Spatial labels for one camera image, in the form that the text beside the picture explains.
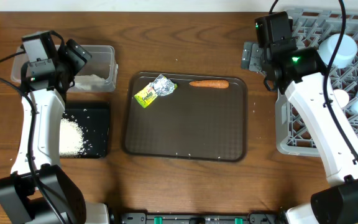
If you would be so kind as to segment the light blue bowl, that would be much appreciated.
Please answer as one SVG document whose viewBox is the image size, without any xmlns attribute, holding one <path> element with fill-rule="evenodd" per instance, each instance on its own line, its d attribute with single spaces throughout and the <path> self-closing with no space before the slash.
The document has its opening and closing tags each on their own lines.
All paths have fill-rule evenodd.
<svg viewBox="0 0 358 224">
<path fill-rule="evenodd" d="M 318 48 L 319 56 L 322 61 L 327 65 L 332 57 L 335 46 L 339 40 L 339 34 L 334 34 L 324 40 Z M 352 63 L 357 53 L 357 44 L 355 40 L 344 35 L 339 46 L 338 52 L 333 61 L 333 67 L 346 68 Z"/>
</svg>

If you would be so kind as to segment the white pink cup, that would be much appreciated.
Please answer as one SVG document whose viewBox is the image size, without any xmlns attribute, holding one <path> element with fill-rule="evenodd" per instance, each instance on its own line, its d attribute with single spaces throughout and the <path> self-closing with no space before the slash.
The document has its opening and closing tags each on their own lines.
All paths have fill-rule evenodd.
<svg viewBox="0 0 358 224">
<path fill-rule="evenodd" d="M 349 103 L 349 95 L 345 90 L 335 89 L 333 90 L 334 96 L 341 108 L 345 108 Z"/>
</svg>

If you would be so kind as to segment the green snack wrapper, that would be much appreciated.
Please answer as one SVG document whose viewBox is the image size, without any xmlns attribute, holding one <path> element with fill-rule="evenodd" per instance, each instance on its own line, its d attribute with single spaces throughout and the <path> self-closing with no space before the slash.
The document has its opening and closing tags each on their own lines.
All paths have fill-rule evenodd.
<svg viewBox="0 0 358 224">
<path fill-rule="evenodd" d="M 148 83 L 143 89 L 138 91 L 134 98 L 141 107 L 148 107 L 156 98 L 167 96 L 174 92 L 177 84 L 173 83 L 166 76 L 160 74 L 154 81 Z"/>
</svg>

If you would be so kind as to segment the white rice pile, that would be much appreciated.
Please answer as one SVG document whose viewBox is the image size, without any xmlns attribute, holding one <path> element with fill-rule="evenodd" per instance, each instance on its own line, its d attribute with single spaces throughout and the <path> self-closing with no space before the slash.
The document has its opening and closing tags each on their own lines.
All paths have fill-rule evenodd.
<svg viewBox="0 0 358 224">
<path fill-rule="evenodd" d="M 60 122 L 60 156 L 65 158 L 85 156 L 87 155 L 86 143 L 83 128 L 76 121 L 62 118 Z"/>
</svg>

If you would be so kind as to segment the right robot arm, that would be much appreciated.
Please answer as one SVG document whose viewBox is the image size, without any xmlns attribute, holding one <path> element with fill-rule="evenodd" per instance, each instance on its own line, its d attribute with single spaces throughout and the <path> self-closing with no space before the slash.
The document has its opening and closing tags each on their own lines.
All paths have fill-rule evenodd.
<svg viewBox="0 0 358 224">
<path fill-rule="evenodd" d="M 285 95 L 303 119 L 323 162 L 330 187 L 310 202 L 289 208 L 286 223 L 358 223 L 358 137 L 334 95 L 314 48 L 284 40 L 260 46 L 245 42 L 243 69 L 260 67 L 265 80 Z"/>
</svg>

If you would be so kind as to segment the orange carrot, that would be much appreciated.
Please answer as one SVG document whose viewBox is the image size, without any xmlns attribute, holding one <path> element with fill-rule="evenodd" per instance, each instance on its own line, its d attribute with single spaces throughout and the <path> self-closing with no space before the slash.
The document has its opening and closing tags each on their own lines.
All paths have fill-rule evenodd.
<svg viewBox="0 0 358 224">
<path fill-rule="evenodd" d="M 189 82 L 189 85 L 195 87 L 225 89 L 229 87 L 229 82 L 226 80 L 200 80 Z"/>
</svg>

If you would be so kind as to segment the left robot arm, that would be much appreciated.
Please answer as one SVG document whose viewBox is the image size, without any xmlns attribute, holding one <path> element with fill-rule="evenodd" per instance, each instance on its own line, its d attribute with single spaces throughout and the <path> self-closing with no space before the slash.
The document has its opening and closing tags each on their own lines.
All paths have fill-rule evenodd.
<svg viewBox="0 0 358 224">
<path fill-rule="evenodd" d="M 85 223 L 83 194 L 60 167 L 59 137 L 66 93 L 91 54 L 73 39 L 23 45 L 21 143 L 10 176 L 0 179 L 0 205 L 12 223 Z"/>
</svg>

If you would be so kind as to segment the white tissue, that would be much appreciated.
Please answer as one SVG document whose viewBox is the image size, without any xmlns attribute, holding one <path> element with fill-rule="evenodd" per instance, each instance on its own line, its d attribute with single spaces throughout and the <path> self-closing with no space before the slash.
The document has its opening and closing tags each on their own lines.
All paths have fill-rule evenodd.
<svg viewBox="0 0 358 224">
<path fill-rule="evenodd" d="M 75 86 L 73 89 L 75 91 L 99 91 L 106 84 L 106 80 L 95 74 L 92 75 L 82 75 L 76 76 Z"/>
</svg>

